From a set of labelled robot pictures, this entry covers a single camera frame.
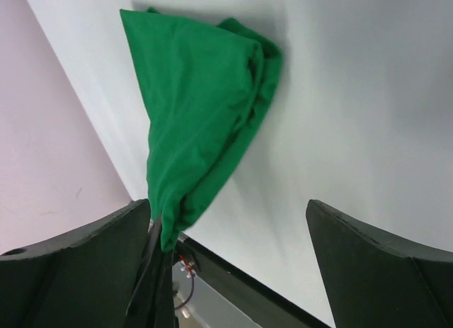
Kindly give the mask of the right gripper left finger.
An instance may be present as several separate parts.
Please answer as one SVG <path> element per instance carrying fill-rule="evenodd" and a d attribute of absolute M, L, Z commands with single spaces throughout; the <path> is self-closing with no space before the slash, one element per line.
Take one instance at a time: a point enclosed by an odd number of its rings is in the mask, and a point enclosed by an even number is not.
<path fill-rule="evenodd" d="M 172 256 L 147 200 L 1 255 L 2 327 L 175 327 Z"/>

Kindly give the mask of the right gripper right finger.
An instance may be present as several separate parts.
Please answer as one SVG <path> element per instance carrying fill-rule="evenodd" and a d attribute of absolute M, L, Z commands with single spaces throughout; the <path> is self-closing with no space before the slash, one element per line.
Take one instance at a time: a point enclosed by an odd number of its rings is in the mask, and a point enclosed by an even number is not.
<path fill-rule="evenodd" d="M 452 253 L 356 220 L 319 201 L 309 234 L 337 327 L 451 327 Z"/>

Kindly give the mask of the green t shirt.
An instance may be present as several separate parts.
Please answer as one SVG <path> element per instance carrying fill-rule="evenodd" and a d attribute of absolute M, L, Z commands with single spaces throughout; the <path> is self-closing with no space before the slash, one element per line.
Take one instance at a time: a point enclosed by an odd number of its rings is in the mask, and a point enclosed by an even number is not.
<path fill-rule="evenodd" d="M 193 226 L 228 181 L 270 108 L 281 49 L 234 18 L 217 25 L 121 10 L 150 120 L 148 199 L 161 249 Z"/>

